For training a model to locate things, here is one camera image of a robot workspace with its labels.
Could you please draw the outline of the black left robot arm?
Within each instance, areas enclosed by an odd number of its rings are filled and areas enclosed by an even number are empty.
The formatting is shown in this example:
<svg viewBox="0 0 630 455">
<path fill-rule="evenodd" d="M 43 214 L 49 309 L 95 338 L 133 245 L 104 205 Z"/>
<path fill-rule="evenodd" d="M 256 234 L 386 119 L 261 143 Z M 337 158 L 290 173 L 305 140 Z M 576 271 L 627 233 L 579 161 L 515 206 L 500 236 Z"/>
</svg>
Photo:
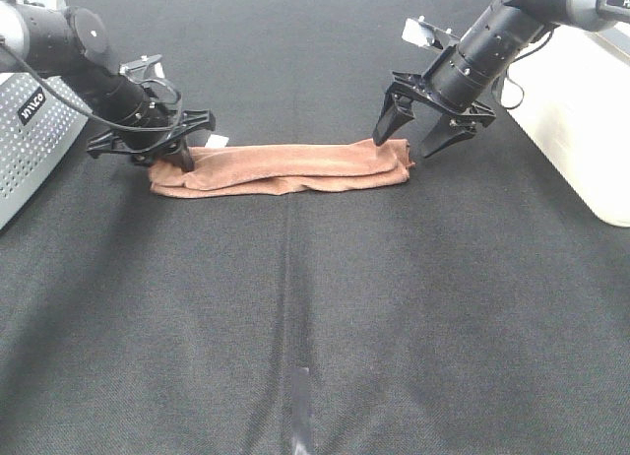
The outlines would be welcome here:
<svg viewBox="0 0 630 455">
<path fill-rule="evenodd" d="M 88 143 L 93 158 L 125 155 L 136 165 L 163 160 L 193 170 L 187 138 L 214 130 L 216 120 L 208 110 L 183 109 L 160 61 L 153 55 L 121 62 L 102 20 L 88 9 L 1 0 L 2 72 L 28 73 L 65 102 L 47 81 L 60 78 L 84 102 L 77 112 L 107 128 Z"/>
</svg>

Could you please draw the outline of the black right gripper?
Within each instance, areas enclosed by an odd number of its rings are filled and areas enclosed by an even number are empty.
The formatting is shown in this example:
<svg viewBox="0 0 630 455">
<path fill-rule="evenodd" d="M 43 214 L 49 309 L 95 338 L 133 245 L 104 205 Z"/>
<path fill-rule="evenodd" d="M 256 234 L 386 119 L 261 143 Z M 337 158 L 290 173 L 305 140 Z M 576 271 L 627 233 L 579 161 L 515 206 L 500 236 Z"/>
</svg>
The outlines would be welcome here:
<svg viewBox="0 0 630 455">
<path fill-rule="evenodd" d="M 412 104 L 419 101 L 442 115 L 420 142 L 419 150 L 429 158 L 476 134 L 475 122 L 489 126 L 496 115 L 477 99 L 493 81 L 454 45 L 447 47 L 422 74 L 394 72 L 387 89 L 372 139 L 382 146 L 408 122 L 414 120 Z"/>
</svg>

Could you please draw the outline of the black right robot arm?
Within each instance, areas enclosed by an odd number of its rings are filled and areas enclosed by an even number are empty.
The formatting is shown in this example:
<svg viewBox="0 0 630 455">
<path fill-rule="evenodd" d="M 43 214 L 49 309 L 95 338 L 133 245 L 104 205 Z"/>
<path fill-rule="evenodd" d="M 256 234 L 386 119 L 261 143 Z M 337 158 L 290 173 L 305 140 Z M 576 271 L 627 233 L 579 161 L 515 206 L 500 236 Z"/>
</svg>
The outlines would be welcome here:
<svg viewBox="0 0 630 455">
<path fill-rule="evenodd" d="M 550 40 L 560 26 L 600 32 L 629 20 L 629 0 L 493 0 L 467 32 L 457 37 L 422 17 L 407 19 L 402 38 L 437 56 L 421 74 L 396 72 L 385 93 L 372 137 L 381 146 L 415 119 L 422 102 L 441 116 L 420 143 L 428 158 L 472 138 L 496 118 L 479 96 L 521 58 L 523 49 Z"/>
</svg>

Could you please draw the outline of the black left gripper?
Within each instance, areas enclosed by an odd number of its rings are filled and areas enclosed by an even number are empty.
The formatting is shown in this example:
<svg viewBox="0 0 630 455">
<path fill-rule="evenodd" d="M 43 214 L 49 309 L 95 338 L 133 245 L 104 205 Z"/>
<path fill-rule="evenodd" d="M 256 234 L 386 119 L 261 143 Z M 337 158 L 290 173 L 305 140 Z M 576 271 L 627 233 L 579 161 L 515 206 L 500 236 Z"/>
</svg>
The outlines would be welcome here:
<svg viewBox="0 0 630 455">
<path fill-rule="evenodd" d="M 216 129 L 216 118 L 206 110 L 184 110 L 182 94 L 166 79 L 132 82 L 144 97 L 128 118 L 114 121 L 104 133 L 88 141 L 94 159 L 105 154 L 127 156 L 131 163 L 150 166 L 162 160 L 184 172 L 195 168 L 188 136 Z"/>
</svg>

